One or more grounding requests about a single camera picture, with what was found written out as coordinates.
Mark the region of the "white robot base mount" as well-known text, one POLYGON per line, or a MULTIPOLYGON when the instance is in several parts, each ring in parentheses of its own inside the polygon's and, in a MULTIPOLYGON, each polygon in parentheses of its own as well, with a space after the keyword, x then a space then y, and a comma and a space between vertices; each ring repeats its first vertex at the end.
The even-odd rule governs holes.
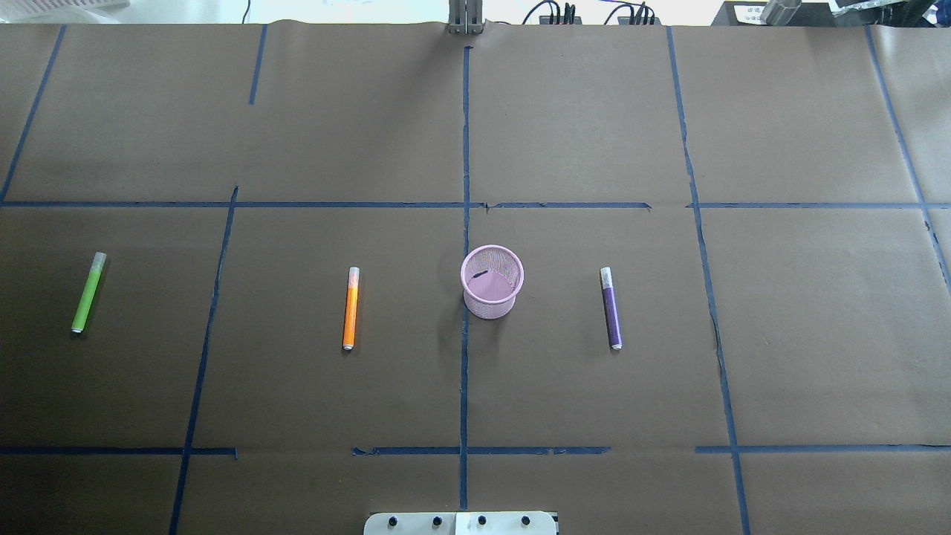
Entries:
POLYGON ((447 511, 373 513, 363 534, 558 534, 547 511, 447 511))

